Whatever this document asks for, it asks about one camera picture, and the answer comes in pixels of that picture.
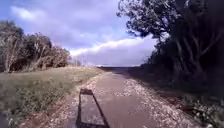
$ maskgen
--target path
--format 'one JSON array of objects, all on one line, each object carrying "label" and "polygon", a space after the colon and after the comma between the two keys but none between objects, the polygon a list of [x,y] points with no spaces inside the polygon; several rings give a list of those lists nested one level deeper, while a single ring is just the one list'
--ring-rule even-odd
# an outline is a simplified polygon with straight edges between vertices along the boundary
[{"label": "path", "polygon": [[108,122],[110,128],[198,127],[181,111],[158,97],[153,90],[146,90],[131,79],[125,69],[101,74],[81,88],[89,91],[83,91],[81,99],[77,95],[75,98],[67,97],[50,119],[37,123],[39,128],[77,128],[77,124],[106,128],[105,122]]}]

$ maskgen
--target white cloud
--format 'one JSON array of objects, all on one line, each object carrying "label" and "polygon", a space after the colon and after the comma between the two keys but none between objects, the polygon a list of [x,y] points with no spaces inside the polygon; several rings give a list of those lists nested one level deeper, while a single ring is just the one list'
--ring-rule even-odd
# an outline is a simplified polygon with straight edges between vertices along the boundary
[{"label": "white cloud", "polygon": [[102,49],[116,49],[118,47],[131,47],[134,45],[138,45],[141,44],[144,40],[141,38],[136,38],[136,39],[122,39],[119,41],[109,41],[106,43],[101,43],[98,45],[95,45],[91,48],[80,48],[80,49],[76,49],[76,50],[71,50],[70,53],[72,56],[78,56],[81,54],[85,54],[85,53],[97,53]]},{"label": "white cloud", "polygon": [[123,39],[111,41],[92,48],[71,51],[84,65],[136,66],[144,63],[154,50],[156,41],[145,39]]},{"label": "white cloud", "polygon": [[89,65],[136,65],[149,55],[151,38],[130,39],[119,0],[32,0],[13,5],[13,16],[27,32],[41,32]]},{"label": "white cloud", "polygon": [[36,19],[35,15],[33,15],[32,13],[30,13],[28,10],[26,10],[24,8],[12,6],[11,9],[12,9],[12,12],[15,15],[18,15],[21,19],[24,19],[24,20],[35,20]]}]

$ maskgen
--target sky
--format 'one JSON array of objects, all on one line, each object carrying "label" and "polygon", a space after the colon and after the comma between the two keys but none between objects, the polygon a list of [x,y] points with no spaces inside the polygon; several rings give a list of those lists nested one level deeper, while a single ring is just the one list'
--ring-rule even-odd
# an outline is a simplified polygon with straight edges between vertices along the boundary
[{"label": "sky", "polygon": [[136,66],[156,41],[127,34],[119,0],[0,0],[0,20],[13,20],[26,34],[42,33],[85,65]]}]

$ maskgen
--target green grass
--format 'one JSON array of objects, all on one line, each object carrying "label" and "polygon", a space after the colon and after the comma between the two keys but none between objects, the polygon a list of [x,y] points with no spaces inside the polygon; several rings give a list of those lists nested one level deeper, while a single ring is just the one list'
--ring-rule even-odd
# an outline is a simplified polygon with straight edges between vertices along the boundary
[{"label": "green grass", "polygon": [[18,124],[30,113],[46,110],[75,86],[101,72],[97,68],[66,67],[30,73],[2,73],[0,112]]}]

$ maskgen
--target blue sky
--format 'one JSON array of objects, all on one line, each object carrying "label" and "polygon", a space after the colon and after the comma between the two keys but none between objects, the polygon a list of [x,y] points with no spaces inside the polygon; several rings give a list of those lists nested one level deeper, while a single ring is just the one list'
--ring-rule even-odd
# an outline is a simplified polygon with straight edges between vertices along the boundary
[{"label": "blue sky", "polygon": [[87,65],[143,63],[155,40],[132,38],[118,0],[2,0],[0,20],[14,20],[25,33],[41,32]]}]

